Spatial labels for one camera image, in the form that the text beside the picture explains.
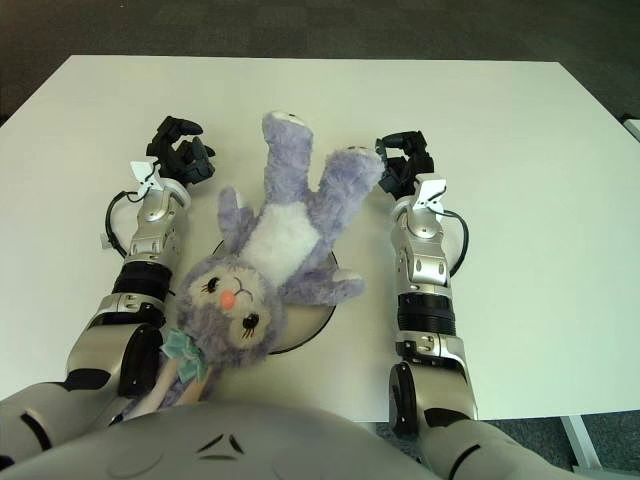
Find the plush leg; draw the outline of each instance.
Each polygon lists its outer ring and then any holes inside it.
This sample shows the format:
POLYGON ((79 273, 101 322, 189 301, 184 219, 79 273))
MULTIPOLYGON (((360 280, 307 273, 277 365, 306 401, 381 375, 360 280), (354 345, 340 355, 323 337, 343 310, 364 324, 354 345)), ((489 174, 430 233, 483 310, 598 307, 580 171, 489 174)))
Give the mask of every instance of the plush leg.
POLYGON ((380 180, 383 169, 380 157, 366 148, 339 150, 329 157, 320 188, 310 195, 307 205, 311 223, 325 244, 325 248, 314 252, 319 262, 327 257, 335 239, 380 180))
POLYGON ((304 201, 309 192, 311 130, 295 116, 271 112, 262 119, 262 131, 269 145, 264 171, 265 203, 304 201))
POLYGON ((178 378, 178 376, 176 375, 173 383, 171 384, 171 387, 169 388, 169 391, 167 392, 167 396, 164 397, 164 400, 162 400, 162 403, 160 404, 160 408, 166 408, 175 405, 175 403, 182 396, 190 383, 191 381, 182 383, 180 381, 180 378, 178 378))
POLYGON ((125 414, 127 420, 155 412, 177 375, 178 361, 172 358, 165 361, 160 370, 156 384, 146 397, 140 400, 135 407, 125 414))
POLYGON ((211 368, 207 370, 207 376, 202 380, 202 382, 197 382, 195 380, 191 382, 175 405, 188 405, 189 403, 196 403, 200 400, 200 395, 202 395, 202 390, 204 390, 204 387, 207 385, 210 375, 211 368))

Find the black cable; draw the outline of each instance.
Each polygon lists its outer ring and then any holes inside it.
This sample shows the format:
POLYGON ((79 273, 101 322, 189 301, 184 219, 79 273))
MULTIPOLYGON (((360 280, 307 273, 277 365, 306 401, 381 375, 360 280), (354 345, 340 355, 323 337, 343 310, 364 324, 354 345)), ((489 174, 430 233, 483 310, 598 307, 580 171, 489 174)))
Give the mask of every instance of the black cable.
MULTIPOLYGON (((151 176, 156 172, 156 167, 158 166, 159 163, 160 163, 159 161, 153 162, 153 169, 151 170, 151 173, 145 177, 144 181, 142 182, 143 184, 146 183, 146 181, 149 180, 151 176)), ((131 195, 136 195, 137 192, 125 192, 123 190, 122 192, 118 193, 115 197, 113 197, 113 199, 109 203, 109 206, 107 207, 107 214, 105 215, 105 219, 104 219, 104 229, 107 233, 107 240, 109 241, 111 246, 120 254, 122 258, 127 256, 127 251, 122 247, 120 240, 118 240, 116 233, 113 231, 113 228, 111 227, 111 211, 113 210, 113 207, 115 207, 116 203, 118 203, 124 197, 127 197, 127 200, 129 200, 131 203, 138 203, 144 200, 147 194, 149 193, 149 190, 151 190, 151 186, 147 188, 147 191, 144 192, 144 195, 138 197, 135 200, 131 198, 131 195)))
POLYGON ((459 214, 457 214, 452 210, 445 210, 444 212, 438 212, 436 210, 433 210, 431 207, 427 207, 427 208, 433 213, 435 213, 436 215, 455 218, 460 222, 460 225, 462 226, 462 234, 463 234, 462 250, 460 250, 460 256, 458 257, 458 260, 456 260, 456 263, 453 265, 453 267, 451 267, 451 270, 449 270, 449 276, 453 277, 456 274, 456 272, 460 269, 460 267, 462 266, 462 262, 464 262, 464 258, 467 256, 467 250, 469 248, 469 227, 467 226, 467 222, 464 221, 464 218, 462 218, 462 216, 460 216, 459 214))
POLYGON ((105 215, 105 218, 104 218, 104 229, 107 232, 107 240, 109 240, 109 243, 111 244, 111 246, 120 254, 120 256, 122 256, 122 258, 127 256, 127 252, 124 248, 122 248, 122 245, 118 240, 118 237, 116 236, 115 232, 111 228, 111 211, 113 210, 113 207, 116 205, 116 203, 118 203, 120 200, 126 197, 128 193, 129 192, 125 192, 123 190, 122 192, 118 193, 115 197, 113 197, 113 199, 109 203, 109 206, 107 207, 107 214, 105 215))

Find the plush arm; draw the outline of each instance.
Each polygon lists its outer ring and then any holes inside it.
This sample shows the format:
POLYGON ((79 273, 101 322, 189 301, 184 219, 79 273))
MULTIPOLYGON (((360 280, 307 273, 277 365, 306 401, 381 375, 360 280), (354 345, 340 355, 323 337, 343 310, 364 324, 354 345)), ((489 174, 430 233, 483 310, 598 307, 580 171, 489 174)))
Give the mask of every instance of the plush arm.
POLYGON ((350 270, 317 268, 297 281, 281 287, 284 303, 297 305, 337 305, 364 290, 362 278, 350 270))
POLYGON ((218 225, 229 253, 237 253, 255 227, 256 217, 249 207, 239 207, 236 192, 226 187, 218 197, 218 225))

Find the embroidered eye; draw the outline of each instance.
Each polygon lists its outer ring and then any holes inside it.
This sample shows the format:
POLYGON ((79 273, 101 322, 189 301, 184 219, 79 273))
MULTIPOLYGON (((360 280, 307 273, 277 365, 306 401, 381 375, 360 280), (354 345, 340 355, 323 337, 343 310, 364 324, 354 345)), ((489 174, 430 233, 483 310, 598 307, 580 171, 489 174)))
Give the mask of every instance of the embroidered eye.
POLYGON ((218 282, 220 281, 220 279, 218 277, 213 277, 211 280, 209 280, 207 283, 205 283, 202 286, 202 292, 209 292, 209 293, 213 293, 216 291, 216 286, 218 285, 218 282))
POLYGON ((242 320, 242 326, 244 327, 242 338, 253 337, 253 331, 255 330, 259 321, 260 316, 257 313, 252 313, 248 317, 245 317, 245 319, 242 320))

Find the stuffed animal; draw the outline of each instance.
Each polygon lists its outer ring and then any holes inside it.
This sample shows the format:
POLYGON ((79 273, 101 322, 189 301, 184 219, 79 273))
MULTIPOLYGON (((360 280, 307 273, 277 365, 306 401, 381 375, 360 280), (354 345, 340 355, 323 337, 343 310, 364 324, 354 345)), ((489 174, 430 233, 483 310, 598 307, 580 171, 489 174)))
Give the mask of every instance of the stuffed animal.
POLYGON ((163 406, 185 403, 192 379, 212 385, 225 368, 265 358, 286 326, 284 304, 336 305, 364 288, 357 274, 320 265, 380 179, 380 157, 362 147, 333 153, 312 192, 311 130, 281 112, 267 114, 262 129, 269 146, 265 203, 256 217, 238 205, 233 188, 220 193, 218 223, 229 255, 201 260, 178 291, 179 329, 162 350, 179 378, 163 406))

